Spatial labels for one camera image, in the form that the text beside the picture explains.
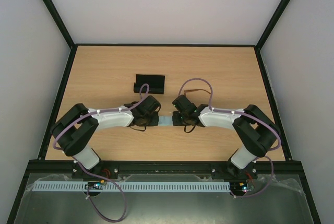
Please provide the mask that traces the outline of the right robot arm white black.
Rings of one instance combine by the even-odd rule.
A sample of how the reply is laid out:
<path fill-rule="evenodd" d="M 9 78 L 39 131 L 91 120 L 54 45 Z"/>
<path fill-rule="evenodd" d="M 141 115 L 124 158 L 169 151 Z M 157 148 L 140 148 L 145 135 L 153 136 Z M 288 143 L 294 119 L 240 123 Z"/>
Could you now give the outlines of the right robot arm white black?
<path fill-rule="evenodd" d="M 237 133 L 243 146 L 228 159 L 226 168 L 233 178 L 239 178 L 251 162 L 281 146 L 279 128 L 256 105 L 237 110 L 217 109 L 207 104 L 196 106 L 185 95 L 178 96 L 172 104 L 176 108 L 173 126 L 220 127 Z"/>

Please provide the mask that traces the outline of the brown translucent sunglasses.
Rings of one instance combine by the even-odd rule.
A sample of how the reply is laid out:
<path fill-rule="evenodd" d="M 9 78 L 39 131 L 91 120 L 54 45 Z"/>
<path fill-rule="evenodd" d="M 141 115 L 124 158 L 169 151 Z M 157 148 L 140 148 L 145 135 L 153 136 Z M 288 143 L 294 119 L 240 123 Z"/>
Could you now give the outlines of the brown translucent sunglasses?
<path fill-rule="evenodd" d="M 198 91 L 203 91 L 203 92 L 206 92 L 207 94 L 211 94 L 210 91 L 208 90 L 205 90 L 205 89 L 186 89 L 184 90 L 184 96 L 186 96 L 188 93 L 191 93 L 191 92 L 198 92 Z"/>

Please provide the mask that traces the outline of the light blue cleaning cloth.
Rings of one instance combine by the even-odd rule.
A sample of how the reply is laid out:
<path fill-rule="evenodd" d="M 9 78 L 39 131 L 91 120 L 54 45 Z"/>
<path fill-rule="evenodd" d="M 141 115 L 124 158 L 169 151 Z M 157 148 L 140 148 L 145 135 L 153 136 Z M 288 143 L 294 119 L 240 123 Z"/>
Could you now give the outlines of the light blue cleaning cloth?
<path fill-rule="evenodd" d="M 158 125 L 159 126 L 172 126 L 173 118 L 171 116 L 159 116 Z"/>

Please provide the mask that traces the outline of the black sunglasses case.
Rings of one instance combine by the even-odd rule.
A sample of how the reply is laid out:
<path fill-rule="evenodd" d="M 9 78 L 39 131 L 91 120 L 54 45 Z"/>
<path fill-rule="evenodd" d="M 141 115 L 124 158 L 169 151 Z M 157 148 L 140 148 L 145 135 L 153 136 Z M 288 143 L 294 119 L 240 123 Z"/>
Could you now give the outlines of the black sunglasses case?
<path fill-rule="evenodd" d="M 133 91 L 139 93 L 143 84 L 149 85 L 149 93 L 163 95 L 165 87 L 164 75 L 136 74 Z"/>

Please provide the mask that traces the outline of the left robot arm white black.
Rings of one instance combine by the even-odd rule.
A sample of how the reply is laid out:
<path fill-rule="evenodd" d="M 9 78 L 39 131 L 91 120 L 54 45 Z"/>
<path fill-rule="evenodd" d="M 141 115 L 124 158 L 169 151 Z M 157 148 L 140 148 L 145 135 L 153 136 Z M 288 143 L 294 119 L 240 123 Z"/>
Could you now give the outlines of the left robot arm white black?
<path fill-rule="evenodd" d="M 110 109 L 89 109 L 78 103 L 52 126 L 53 148 L 91 170 L 101 162 L 88 144 L 96 131 L 138 126 L 143 132 L 147 127 L 158 125 L 160 109 L 161 103 L 153 96 Z"/>

